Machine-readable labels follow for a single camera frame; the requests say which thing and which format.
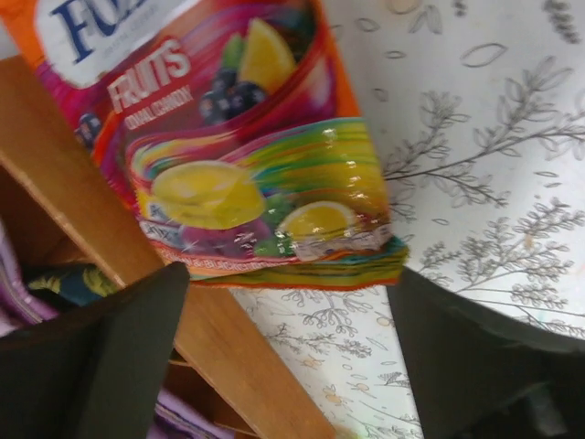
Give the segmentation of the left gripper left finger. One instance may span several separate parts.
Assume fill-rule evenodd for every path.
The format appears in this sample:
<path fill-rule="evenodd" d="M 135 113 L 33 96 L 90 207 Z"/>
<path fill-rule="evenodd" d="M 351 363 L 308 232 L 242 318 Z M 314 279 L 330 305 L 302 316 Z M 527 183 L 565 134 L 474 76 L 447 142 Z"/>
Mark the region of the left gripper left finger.
<path fill-rule="evenodd" d="M 145 438 L 188 284 L 173 262 L 2 337 L 2 437 Z"/>

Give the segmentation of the wooden organizer tray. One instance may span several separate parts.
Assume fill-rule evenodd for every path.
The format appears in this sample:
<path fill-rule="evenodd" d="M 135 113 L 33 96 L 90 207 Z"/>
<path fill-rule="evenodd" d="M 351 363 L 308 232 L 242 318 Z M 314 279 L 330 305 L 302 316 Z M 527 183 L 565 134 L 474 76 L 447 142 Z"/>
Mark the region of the wooden organizer tray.
<path fill-rule="evenodd" d="M 19 260 L 87 260 L 119 285 L 163 265 L 19 57 L 1 62 L 1 217 Z M 238 438 L 335 428 L 225 289 L 190 285 L 165 386 Z"/>

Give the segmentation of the pink folded cloth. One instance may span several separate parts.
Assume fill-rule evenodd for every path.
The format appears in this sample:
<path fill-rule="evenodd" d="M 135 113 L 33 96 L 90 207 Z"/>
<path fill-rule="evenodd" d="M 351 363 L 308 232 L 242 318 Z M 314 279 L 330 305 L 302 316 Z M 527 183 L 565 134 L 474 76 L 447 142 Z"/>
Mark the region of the pink folded cloth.
<path fill-rule="evenodd" d="M 1 306 L 22 321 L 37 324 L 60 313 L 35 298 L 26 289 L 16 253 L 5 229 L 1 229 Z M 149 438 L 224 438 L 226 435 L 200 413 L 166 389 L 161 389 L 154 406 Z"/>

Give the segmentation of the dark patterned cloth in tray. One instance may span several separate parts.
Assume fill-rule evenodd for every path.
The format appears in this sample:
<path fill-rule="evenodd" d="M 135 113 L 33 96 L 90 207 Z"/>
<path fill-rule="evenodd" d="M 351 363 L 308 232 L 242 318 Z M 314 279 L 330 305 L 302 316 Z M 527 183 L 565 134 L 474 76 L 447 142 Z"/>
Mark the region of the dark patterned cloth in tray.
<path fill-rule="evenodd" d="M 92 263 L 69 263 L 25 270 L 26 289 L 35 298 L 60 311 L 85 306 L 119 290 Z"/>

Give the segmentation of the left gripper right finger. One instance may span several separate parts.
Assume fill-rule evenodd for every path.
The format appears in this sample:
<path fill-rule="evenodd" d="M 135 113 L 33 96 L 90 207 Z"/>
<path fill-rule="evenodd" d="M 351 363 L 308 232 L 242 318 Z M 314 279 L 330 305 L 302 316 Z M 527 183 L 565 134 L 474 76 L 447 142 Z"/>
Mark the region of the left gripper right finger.
<path fill-rule="evenodd" d="M 584 342 L 405 269 L 388 300 L 427 438 L 581 438 Z"/>

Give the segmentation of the orange candy bag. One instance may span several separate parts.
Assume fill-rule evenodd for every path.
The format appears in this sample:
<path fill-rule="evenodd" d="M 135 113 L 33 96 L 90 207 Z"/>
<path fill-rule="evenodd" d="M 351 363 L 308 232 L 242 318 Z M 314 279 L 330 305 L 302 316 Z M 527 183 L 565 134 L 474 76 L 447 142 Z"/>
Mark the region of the orange candy bag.
<path fill-rule="evenodd" d="M 1 21 L 166 262 L 352 290 L 408 256 L 319 1 L 4 1 Z"/>

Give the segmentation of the floral table mat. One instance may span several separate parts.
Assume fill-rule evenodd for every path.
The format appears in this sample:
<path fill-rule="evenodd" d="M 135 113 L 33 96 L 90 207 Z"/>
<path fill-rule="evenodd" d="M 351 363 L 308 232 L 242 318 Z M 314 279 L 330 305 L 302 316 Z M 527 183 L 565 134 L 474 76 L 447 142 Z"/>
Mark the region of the floral table mat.
<path fill-rule="evenodd" d="M 406 272 L 584 335 L 584 4 L 329 1 Z M 235 298 L 341 438 L 424 438 L 384 286 Z"/>

